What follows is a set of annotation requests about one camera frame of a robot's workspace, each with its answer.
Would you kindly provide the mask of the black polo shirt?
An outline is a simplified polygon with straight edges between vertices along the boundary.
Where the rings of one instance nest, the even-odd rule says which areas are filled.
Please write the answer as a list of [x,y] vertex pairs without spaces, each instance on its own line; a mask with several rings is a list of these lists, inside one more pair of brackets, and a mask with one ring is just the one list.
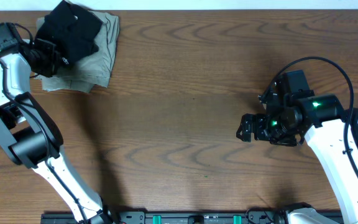
[[99,50],[94,40],[101,26],[101,20],[93,13],[61,1],[44,17],[36,38],[55,44],[68,63],[76,63]]

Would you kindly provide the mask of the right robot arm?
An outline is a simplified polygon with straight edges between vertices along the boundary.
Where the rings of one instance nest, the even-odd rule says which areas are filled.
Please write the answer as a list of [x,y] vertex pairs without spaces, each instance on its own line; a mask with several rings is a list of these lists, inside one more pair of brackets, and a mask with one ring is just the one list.
[[358,223],[358,109],[347,114],[334,95],[274,93],[264,114],[245,114],[236,132],[251,139],[295,147],[307,143],[322,165],[344,223]]

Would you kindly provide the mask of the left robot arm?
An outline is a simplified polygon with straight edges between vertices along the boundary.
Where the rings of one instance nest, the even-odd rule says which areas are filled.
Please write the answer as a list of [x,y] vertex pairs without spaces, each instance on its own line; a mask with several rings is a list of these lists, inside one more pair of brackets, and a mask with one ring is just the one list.
[[119,223],[71,165],[59,128],[30,93],[30,74],[55,73],[61,61],[51,42],[0,39],[0,146],[13,163],[45,179],[77,223]]

